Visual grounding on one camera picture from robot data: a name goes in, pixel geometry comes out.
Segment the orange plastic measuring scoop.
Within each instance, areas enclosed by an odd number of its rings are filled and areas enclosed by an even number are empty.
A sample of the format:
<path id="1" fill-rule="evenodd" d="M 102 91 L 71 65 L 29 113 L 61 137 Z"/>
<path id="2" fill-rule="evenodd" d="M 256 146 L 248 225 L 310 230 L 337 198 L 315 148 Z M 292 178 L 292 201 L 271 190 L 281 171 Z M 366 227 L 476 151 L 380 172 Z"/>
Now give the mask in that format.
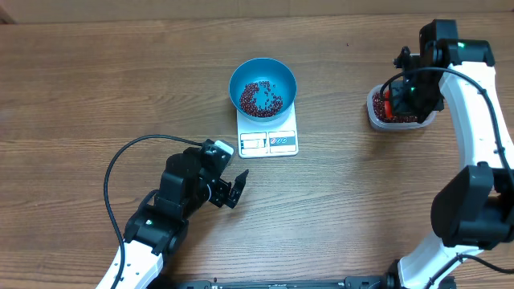
<path id="1" fill-rule="evenodd" d="M 383 93 L 383 106 L 385 112 L 385 118 L 391 120 L 394 118 L 391 102 L 390 102 L 390 91 L 386 91 Z"/>

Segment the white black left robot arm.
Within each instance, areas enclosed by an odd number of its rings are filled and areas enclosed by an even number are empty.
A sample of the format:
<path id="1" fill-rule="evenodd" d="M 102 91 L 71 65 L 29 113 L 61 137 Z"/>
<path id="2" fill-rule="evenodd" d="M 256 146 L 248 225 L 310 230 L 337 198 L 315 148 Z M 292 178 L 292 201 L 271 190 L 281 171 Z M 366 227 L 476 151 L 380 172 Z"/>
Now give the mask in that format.
<path id="1" fill-rule="evenodd" d="M 159 188 L 143 198 L 125 228 L 113 227 L 119 247 L 100 288 L 146 288 L 186 239 L 193 213 L 206 202 L 238 204 L 248 173 L 233 182 L 221 178 L 235 148 L 224 140 L 187 144 L 167 159 Z"/>

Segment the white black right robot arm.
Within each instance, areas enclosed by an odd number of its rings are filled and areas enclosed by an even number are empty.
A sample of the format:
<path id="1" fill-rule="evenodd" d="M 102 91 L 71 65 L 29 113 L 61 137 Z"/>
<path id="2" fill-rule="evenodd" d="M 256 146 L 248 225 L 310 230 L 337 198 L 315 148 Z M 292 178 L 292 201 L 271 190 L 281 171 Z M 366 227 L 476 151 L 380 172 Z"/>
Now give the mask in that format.
<path id="1" fill-rule="evenodd" d="M 398 73 L 380 90 L 390 116 L 423 122 L 448 108 L 459 148 L 459 173 L 436 195 L 430 234 L 399 259 L 388 288 L 452 288 L 451 272 L 513 240 L 513 143 L 496 94 L 495 60 L 485 40 L 461 39 L 453 20 L 419 32 L 420 52 L 403 48 Z"/>

